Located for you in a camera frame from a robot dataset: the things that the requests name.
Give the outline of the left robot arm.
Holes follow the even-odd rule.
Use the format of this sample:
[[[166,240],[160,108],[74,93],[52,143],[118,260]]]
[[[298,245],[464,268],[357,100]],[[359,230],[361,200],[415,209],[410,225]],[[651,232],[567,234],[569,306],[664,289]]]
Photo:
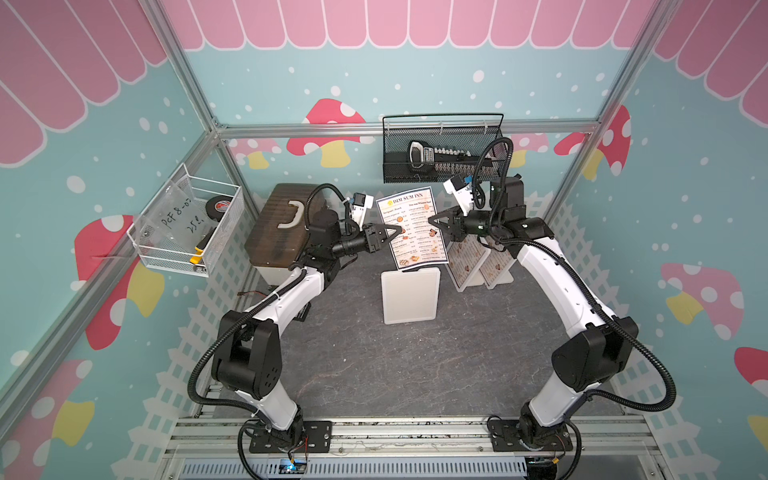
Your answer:
[[[301,409],[280,380],[281,336],[357,254],[376,253],[401,233],[396,226],[366,222],[373,203],[371,195],[346,197],[329,183],[312,190],[303,207],[308,238],[288,278],[254,306],[221,318],[216,340],[189,376],[190,400],[250,412],[281,450],[305,442]]]

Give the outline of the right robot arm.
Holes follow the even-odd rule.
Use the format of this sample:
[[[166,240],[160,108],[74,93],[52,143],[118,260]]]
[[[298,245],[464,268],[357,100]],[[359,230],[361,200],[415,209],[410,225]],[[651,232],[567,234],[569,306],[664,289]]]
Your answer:
[[[472,235],[485,247],[509,253],[546,294],[568,336],[551,355],[553,374],[541,391],[521,409],[518,437],[529,450],[544,448],[569,429],[573,414],[594,397],[641,412],[662,412],[677,399],[673,377],[637,338],[638,325],[618,317],[600,301],[566,260],[549,225],[530,217],[520,176],[508,173],[513,141],[499,137],[471,158],[472,172],[444,184],[458,204],[429,222],[451,241]],[[632,352],[640,353],[659,373],[664,385],[660,400],[640,403],[602,389],[626,367]]]

